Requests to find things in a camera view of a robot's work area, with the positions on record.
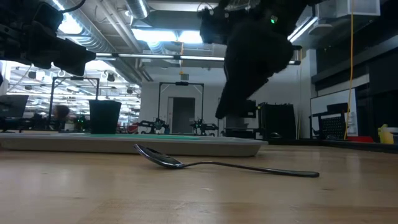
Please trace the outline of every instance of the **spoon handle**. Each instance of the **spoon handle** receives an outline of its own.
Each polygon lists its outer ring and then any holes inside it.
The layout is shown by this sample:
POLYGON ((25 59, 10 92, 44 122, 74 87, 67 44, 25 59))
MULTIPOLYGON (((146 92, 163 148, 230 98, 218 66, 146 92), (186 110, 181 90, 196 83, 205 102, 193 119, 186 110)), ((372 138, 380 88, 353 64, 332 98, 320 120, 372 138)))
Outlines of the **spoon handle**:
POLYGON ((318 172, 312 172, 312 171, 270 169, 270 168, 263 168, 263 167, 243 166, 243 165, 227 164, 224 162, 211 162, 211 161, 195 162, 192 164, 187 164, 187 165, 185 165, 185 167, 195 166, 195 165, 200 165, 200 164, 213 164, 213 165, 219 165, 219 166, 235 167, 235 168, 240 168, 240 169, 248 169, 248 170, 255 170, 255 171, 260 171, 260 172, 267 172, 267 173, 276 174, 276 175, 289 175, 289 176, 295 176, 295 177, 319 177, 318 172))

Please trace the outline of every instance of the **robotic arm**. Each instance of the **robotic arm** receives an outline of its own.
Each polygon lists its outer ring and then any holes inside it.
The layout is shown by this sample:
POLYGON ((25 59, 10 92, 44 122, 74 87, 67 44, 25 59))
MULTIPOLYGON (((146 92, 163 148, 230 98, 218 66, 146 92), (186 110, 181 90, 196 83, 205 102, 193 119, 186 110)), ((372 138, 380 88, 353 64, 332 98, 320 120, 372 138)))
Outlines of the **robotic arm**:
POLYGON ((65 11, 58 11, 39 0, 1 0, 0 60, 49 69, 55 66, 83 76, 87 62, 96 55, 70 40, 57 37, 63 13, 78 9, 85 0, 65 11))
POLYGON ((226 10, 221 0, 212 11, 204 9, 200 35, 205 43, 227 45, 224 72, 226 85, 216 117, 239 114, 244 102, 268 78, 286 68, 294 48, 287 37, 307 6, 327 0, 262 0, 256 7, 226 10))

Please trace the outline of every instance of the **black cup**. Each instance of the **black cup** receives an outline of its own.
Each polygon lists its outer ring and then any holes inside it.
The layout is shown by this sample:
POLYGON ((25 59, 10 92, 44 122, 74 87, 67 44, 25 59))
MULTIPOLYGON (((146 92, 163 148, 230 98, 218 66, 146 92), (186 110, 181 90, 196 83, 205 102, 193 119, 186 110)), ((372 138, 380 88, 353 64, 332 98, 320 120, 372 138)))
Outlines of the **black cup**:
POLYGON ((121 103, 112 100, 89 100, 92 134, 116 134, 121 103))

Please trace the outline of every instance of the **table surface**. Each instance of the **table surface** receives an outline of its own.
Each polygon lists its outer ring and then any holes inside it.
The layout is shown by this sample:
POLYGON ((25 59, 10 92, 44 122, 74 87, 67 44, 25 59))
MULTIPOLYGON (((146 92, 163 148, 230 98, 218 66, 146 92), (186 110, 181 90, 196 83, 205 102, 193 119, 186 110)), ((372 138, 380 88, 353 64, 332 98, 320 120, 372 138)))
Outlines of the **table surface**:
POLYGON ((0 152, 1 224, 398 223, 398 156, 266 146, 257 157, 177 157, 314 170, 317 179, 138 155, 0 152))

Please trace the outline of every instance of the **spoon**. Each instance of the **spoon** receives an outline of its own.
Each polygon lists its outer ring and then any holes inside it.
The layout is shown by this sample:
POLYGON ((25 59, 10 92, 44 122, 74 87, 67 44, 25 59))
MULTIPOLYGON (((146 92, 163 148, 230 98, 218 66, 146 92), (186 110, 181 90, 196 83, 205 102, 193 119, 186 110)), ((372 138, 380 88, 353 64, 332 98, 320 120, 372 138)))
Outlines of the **spoon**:
POLYGON ((200 164, 213 164, 213 165, 219 165, 219 166, 227 166, 227 167, 235 167, 235 168, 240 168, 240 169, 255 170, 255 171, 266 172, 269 174, 276 174, 276 175, 289 175, 289 176, 295 176, 295 177, 319 177, 318 172, 270 169, 270 168, 263 168, 263 167, 252 167, 252 166, 227 164, 224 162, 203 161, 203 162, 194 162, 191 164, 183 164, 182 162, 174 159, 173 157, 170 157, 166 154, 160 153, 160 152, 150 149, 148 147, 141 146, 139 144, 134 145, 134 148, 138 151, 139 154, 143 155, 146 159, 148 159, 158 165, 161 165, 163 167, 169 168, 169 169, 183 169, 186 167, 200 165, 200 164))

